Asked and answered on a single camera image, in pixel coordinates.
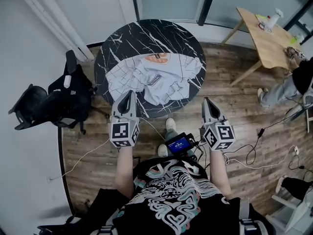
glass door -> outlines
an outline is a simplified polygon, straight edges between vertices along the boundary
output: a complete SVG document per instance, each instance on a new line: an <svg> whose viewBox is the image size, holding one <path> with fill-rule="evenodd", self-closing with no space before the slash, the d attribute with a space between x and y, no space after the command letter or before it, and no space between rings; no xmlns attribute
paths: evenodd
<svg viewBox="0 0 313 235"><path fill-rule="evenodd" d="M140 19L196 23L204 0L137 0Z"/></svg>

small screen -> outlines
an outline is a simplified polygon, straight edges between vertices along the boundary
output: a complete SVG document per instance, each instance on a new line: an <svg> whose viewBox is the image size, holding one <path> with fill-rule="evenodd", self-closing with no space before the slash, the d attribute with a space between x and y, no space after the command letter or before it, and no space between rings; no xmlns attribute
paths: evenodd
<svg viewBox="0 0 313 235"><path fill-rule="evenodd" d="M190 143L186 138L181 138L176 140L174 143L168 145L168 148L172 153L177 153L182 150L185 150L186 148L191 148Z"/></svg>

round table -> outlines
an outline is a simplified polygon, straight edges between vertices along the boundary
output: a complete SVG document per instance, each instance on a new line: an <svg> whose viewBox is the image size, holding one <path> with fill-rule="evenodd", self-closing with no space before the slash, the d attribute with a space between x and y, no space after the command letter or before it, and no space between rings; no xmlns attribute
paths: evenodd
<svg viewBox="0 0 313 235"><path fill-rule="evenodd" d="M120 61L140 54L179 53L198 57L203 64L197 76L189 81L189 98L170 100L153 105L144 99L144 91L137 92L137 117L156 118L172 113L198 93L205 77L205 56L197 39L185 28L164 20L148 19L127 24L114 32L101 46L94 63L94 78L98 93L110 104L114 100L108 89L106 74Z"/></svg>

wooden floor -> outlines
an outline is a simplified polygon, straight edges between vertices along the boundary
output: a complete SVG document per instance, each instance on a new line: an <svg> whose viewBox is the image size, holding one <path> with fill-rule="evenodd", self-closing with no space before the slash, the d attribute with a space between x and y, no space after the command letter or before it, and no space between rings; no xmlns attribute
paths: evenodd
<svg viewBox="0 0 313 235"><path fill-rule="evenodd" d="M237 141L229 151L234 151L247 143L254 145L260 129L281 120L285 112L295 104L289 101L272 108L262 108L258 104L257 89L259 87L270 88L282 81L285 71L280 68L271 70L260 68L235 87L230 87L231 81L257 62L256 51L227 45L222 47L202 44L202 46L206 55L206 77L197 96L177 112L161 118L148 119L148 121L164 134L165 120L171 117L176 121L178 132L193 133L196 137L199 134L198 128L201 127L201 102L204 96L209 96L222 106L230 123L234 126ZM99 48L91 50L96 54ZM93 62L84 64L83 69L88 78L93 81ZM93 106L111 113L110 106L100 96L95 99ZM79 133L79 126L73 130L64 129L63 151L66 171L69 171L86 152L109 138L107 122L108 120L99 113L91 112L85 122L86 135ZM162 139L151 126L142 120L139 128L140 134L134 147L134 156L140 156L144 160L156 154ZM313 169L312 133L307 134L304 115L291 124L279 124L267 129L259 140L256 147L256 161L251 166L276 164L284 158L289 147L295 144L300 150L300 165L303 164ZM249 149L243 148L230 154L229 157L245 163ZM87 199L92 202L100 188L112 188L117 155L117 149L108 142L83 158L66 176L70 197L77 211L85 212L84 202ZM302 178L305 172L300 169L289 170L288 164L291 158L290 152L280 165L262 169L249 169L236 162L230 163L227 166L227 172L235 196L248 197L261 214L271 214L278 210L281 206L270 198L274 194L278 178L284 174ZM204 165L204 163L205 157L203 156L200 164ZM307 174L306 179L311 179L310 173ZM286 192L281 194L283 197L289 197Z"/></svg>

shoe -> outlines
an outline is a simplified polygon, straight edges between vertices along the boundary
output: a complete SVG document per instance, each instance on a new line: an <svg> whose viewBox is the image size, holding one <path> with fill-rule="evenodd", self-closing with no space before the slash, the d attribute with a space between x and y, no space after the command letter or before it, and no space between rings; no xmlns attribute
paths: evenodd
<svg viewBox="0 0 313 235"><path fill-rule="evenodd" d="M286 176L284 175L283 177L280 177L280 178L278 179L278 183L277 183L277 186L276 186L276 189L275 189L276 194L279 193L279 190L281 189L283 180L284 180L285 178L286 178Z"/></svg>
<svg viewBox="0 0 313 235"><path fill-rule="evenodd" d="M165 128L167 131L169 131L169 130L176 131L176 123L175 123L174 119L168 118L165 122Z"/></svg>
<svg viewBox="0 0 313 235"><path fill-rule="evenodd" d="M258 98L260 98L262 92L263 92L263 89L262 88L258 88L258 91L257 91Z"/></svg>
<svg viewBox="0 0 313 235"><path fill-rule="evenodd" d="M157 149L157 155L160 158L165 158L168 156L167 147L164 144L161 144Z"/></svg>

